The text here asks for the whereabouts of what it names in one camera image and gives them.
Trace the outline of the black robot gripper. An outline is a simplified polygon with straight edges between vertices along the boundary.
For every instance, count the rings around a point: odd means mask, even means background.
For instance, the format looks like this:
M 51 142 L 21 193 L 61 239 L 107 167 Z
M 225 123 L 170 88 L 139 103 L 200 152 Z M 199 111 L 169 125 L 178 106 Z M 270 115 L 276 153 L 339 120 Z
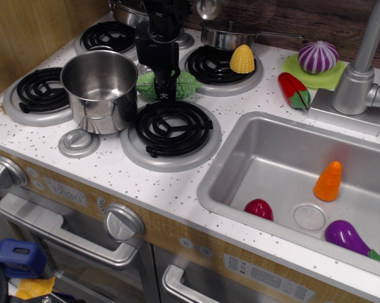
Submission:
M 143 1 L 148 20 L 136 26 L 135 40 L 139 62 L 155 74 L 159 101 L 176 100 L 179 47 L 176 40 L 191 14 L 190 1 Z

